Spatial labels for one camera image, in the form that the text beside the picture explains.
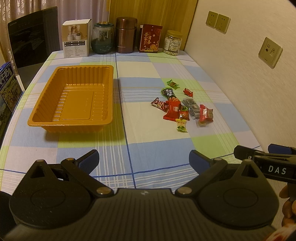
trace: orange plastic tray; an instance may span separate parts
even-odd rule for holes
[[[113,119],[113,66],[57,67],[28,120],[49,132],[94,132]]]

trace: white box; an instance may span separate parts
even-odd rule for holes
[[[91,19],[70,20],[62,25],[64,58],[87,57],[91,45]]]

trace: screw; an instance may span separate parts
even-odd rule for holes
[[[100,187],[96,190],[98,194],[106,195],[111,192],[111,189],[109,187]]]
[[[189,187],[180,187],[177,189],[178,193],[180,194],[190,194],[192,192],[192,189]]]

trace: wall socket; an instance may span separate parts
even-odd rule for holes
[[[258,56],[273,69],[282,52],[283,48],[281,46],[277,45],[274,41],[266,37],[258,53]]]
[[[218,19],[218,14],[216,12],[209,11],[209,14],[207,16],[207,21],[205,24],[212,28],[215,28],[217,19]]]
[[[229,17],[219,14],[216,25],[215,25],[215,29],[225,34],[227,32],[229,23],[230,23]]]

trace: tablecloth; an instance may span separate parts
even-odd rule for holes
[[[114,67],[113,122],[100,132],[90,134],[49,133],[30,127],[28,118],[45,84],[58,66],[108,64]],[[150,102],[165,101],[160,90],[173,80],[186,87],[194,100],[213,109],[214,122],[197,127],[187,122],[188,133],[176,130],[176,123],[164,120],[163,111]],[[12,194],[37,159],[60,163],[97,149],[100,162],[91,176],[117,188],[171,188],[173,191],[198,174],[189,165],[188,155],[196,149],[209,158],[223,157],[239,163],[233,156],[236,145],[260,149],[250,128],[214,81],[192,58],[181,51],[178,56],[165,53],[138,53],[63,58],[53,52],[23,94],[8,126],[0,150],[1,190]]]

